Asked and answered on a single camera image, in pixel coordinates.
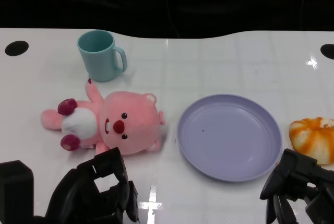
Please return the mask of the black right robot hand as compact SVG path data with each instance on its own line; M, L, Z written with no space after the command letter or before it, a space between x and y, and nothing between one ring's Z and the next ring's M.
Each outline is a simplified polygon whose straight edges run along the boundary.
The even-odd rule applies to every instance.
M312 223L333 223L333 171L323 169L316 159L285 149L260 199L267 201L266 223L297 223L288 201L298 199L305 201Z

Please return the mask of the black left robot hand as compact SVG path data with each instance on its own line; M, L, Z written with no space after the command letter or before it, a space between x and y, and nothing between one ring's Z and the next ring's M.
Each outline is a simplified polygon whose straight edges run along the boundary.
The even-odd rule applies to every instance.
M99 191L95 180L115 175L118 183ZM138 222L137 190L128 179L118 148L96 155L71 169L50 199L47 223L123 223L123 214Z

